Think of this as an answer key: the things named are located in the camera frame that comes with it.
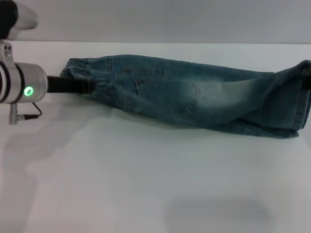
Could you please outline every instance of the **jeans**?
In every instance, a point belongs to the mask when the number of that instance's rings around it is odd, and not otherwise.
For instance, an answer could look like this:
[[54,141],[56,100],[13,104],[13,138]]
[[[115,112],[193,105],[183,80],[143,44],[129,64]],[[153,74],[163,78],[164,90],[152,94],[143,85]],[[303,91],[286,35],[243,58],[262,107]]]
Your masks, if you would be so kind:
[[280,72],[136,55],[72,58],[61,77],[91,79],[97,102],[186,127],[297,137],[311,104],[311,61]]

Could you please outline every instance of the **faded denim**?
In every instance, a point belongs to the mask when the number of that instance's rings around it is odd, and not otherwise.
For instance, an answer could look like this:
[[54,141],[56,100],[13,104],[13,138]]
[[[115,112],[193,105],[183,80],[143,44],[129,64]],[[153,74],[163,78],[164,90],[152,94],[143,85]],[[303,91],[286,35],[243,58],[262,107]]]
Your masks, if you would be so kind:
[[136,55],[72,58],[61,77],[92,79],[89,98],[175,125],[297,137],[310,110],[311,61],[255,72]]

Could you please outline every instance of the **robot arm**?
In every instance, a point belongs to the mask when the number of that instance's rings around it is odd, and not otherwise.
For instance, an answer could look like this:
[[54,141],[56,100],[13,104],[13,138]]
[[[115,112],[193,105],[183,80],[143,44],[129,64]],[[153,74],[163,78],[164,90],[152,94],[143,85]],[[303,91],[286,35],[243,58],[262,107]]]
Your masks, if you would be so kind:
[[87,94],[94,89],[91,81],[51,77],[38,65],[14,62],[13,46],[4,40],[16,40],[19,31],[34,29],[37,25],[38,16],[34,11],[12,0],[0,0],[0,103],[11,105],[11,125],[18,120],[39,117],[18,115],[18,102],[37,102],[47,92]]

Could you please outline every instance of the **white surface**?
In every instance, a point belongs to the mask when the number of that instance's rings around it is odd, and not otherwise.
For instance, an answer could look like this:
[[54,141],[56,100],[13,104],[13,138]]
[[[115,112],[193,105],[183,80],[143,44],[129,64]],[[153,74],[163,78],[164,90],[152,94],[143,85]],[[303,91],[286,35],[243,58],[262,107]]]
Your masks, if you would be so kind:
[[40,17],[24,40],[311,43],[310,0],[17,0]]
[[[57,75],[70,57],[141,54],[262,71],[303,45],[16,42]],[[309,233],[311,125],[275,140],[178,129],[70,95],[9,126],[0,106],[2,233]],[[33,113],[30,104],[20,112]]]

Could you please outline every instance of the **white table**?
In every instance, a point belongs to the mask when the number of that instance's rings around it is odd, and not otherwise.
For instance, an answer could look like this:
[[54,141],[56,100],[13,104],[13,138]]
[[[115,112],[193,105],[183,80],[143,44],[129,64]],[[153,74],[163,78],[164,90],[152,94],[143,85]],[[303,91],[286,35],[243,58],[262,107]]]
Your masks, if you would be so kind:
[[[262,71],[309,45],[16,42],[58,75],[70,57],[140,54]],[[311,124],[276,140],[179,129],[78,97],[47,95],[38,120],[0,106],[0,232],[311,232]],[[33,113],[31,104],[20,112]]]

